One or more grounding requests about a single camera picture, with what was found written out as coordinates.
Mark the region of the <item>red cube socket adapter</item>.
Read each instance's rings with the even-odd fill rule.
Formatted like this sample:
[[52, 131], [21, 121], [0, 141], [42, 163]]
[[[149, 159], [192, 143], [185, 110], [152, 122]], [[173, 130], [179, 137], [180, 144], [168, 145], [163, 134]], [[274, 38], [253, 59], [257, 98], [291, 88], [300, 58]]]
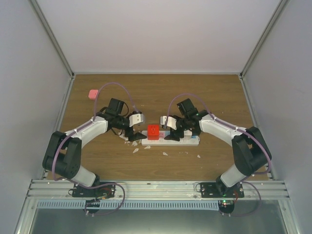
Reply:
[[157, 124], [148, 125], [147, 139], [148, 140], [159, 140], [159, 125], [157, 125]]

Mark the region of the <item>pink plug adapter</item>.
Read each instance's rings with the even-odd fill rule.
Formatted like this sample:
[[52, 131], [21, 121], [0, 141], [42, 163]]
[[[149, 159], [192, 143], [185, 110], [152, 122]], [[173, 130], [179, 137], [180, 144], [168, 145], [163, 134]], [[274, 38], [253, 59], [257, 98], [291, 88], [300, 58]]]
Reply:
[[88, 98], [90, 100], [95, 100], [97, 95], [98, 95], [98, 90], [92, 89], [92, 90], [89, 91]]

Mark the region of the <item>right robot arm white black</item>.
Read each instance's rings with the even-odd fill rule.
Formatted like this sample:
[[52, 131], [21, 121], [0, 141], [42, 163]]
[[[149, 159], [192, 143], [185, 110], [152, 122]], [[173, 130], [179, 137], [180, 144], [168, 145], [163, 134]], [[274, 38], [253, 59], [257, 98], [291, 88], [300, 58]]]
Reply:
[[243, 128], [216, 117], [205, 108], [199, 111], [188, 98], [177, 104], [181, 116], [167, 114], [162, 117], [162, 126], [170, 128], [167, 139], [180, 141], [186, 130], [194, 136], [211, 134], [231, 146], [234, 164], [216, 179], [216, 193], [228, 197], [234, 186], [252, 175], [259, 175], [260, 168], [272, 167], [272, 155], [261, 131], [256, 127]]

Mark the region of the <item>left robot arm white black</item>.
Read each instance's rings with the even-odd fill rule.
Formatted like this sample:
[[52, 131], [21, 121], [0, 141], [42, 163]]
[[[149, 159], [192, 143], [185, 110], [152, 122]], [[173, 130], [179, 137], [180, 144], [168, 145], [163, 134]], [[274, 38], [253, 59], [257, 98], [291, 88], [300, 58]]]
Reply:
[[124, 101], [112, 98], [107, 107], [100, 109], [83, 125], [65, 133], [52, 133], [43, 158], [43, 168], [59, 175], [59, 179], [79, 184], [88, 196], [97, 196], [100, 193], [97, 175], [81, 165], [83, 147], [114, 128], [121, 130], [129, 141], [147, 138], [133, 130], [135, 125], [144, 123], [144, 114], [141, 111], [133, 111], [122, 115], [122, 109], [126, 105]]

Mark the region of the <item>black plug adapter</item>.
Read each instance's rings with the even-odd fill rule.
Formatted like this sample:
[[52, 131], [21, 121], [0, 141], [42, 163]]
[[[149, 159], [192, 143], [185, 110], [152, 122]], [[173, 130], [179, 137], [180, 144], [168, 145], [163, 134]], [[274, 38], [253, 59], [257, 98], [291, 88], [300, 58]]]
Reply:
[[191, 131], [192, 131], [192, 136], [199, 136], [201, 134], [200, 127], [194, 127], [191, 129]]

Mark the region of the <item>white cartoon cube adapter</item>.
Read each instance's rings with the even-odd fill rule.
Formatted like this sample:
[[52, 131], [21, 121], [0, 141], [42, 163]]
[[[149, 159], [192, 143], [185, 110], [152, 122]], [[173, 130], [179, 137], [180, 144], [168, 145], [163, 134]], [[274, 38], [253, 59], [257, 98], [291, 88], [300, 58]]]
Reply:
[[185, 130], [184, 132], [183, 132], [183, 134], [184, 134], [184, 137], [183, 137], [183, 139], [184, 140], [189, 140], [189, 139], [191, 139], [192, 138], [192, 131], [190, 131], [190, 130]]

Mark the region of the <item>white power strip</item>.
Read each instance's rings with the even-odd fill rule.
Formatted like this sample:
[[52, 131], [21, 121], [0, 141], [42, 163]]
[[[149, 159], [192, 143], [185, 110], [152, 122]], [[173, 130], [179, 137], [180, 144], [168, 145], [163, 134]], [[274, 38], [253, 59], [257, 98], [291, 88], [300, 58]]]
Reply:
[[180, 141], [172, 141], [172, 140], [148, 140], [142, 139], [142, 146], [198, 146], [200, 142], [199, 136], [192, 136], [189, 140], [180, 139]]

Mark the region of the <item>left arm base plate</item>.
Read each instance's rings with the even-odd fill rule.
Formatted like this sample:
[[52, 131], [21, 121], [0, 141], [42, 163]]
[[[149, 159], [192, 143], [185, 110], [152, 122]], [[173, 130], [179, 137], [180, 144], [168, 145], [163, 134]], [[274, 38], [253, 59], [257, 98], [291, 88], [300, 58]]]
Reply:
[[74, 185], [72, 189], [68, 191], [68, 195], [79, 198], [96, 198], [96, 199], [109, 199], [115, 196], [116, 186], [113, 184], [101, 186], [99, 188], [90, 189], [84, 188], [79, 185]]

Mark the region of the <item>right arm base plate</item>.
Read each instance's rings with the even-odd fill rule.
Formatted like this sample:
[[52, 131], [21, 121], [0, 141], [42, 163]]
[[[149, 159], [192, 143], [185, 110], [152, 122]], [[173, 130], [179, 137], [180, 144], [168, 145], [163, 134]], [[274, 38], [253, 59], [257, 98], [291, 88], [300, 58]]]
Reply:
[[201, 182], [199, 191], [202, 198], [243, 198], [245, 196], [242, 185], [237, 184], [228, 188], [216, 182]]

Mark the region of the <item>aluminium rail front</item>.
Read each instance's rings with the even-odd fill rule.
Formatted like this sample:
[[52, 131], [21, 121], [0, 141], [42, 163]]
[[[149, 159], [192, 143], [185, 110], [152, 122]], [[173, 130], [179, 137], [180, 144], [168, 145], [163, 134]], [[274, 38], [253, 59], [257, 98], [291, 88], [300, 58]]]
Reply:
[[[197, 181], [117, 181], [125, 190], [126, 200], [204, 200]], [[242, 184], [241, 200], [283, 200], [289, 193], [283, 181], [248, 181]], [[68, 181], [32, 180], [27, 198], [70, 199], [68, 191], [74, 187]]]

